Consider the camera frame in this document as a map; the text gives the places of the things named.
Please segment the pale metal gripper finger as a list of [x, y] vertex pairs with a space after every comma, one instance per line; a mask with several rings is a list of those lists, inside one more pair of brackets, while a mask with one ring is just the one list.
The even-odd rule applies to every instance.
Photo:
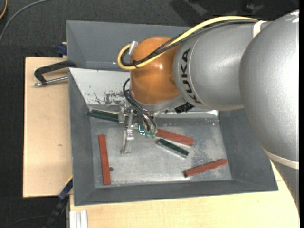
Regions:
[[121, 155], [130, 154], [132, 152], [134, 141], [133, 130], [125, 130], [123, 136], [123, 145], [120, 153]]
[[125, 123], [130, 116], [131, 109], [129, 107], [121, 107], [118, 112], [118, 122]]

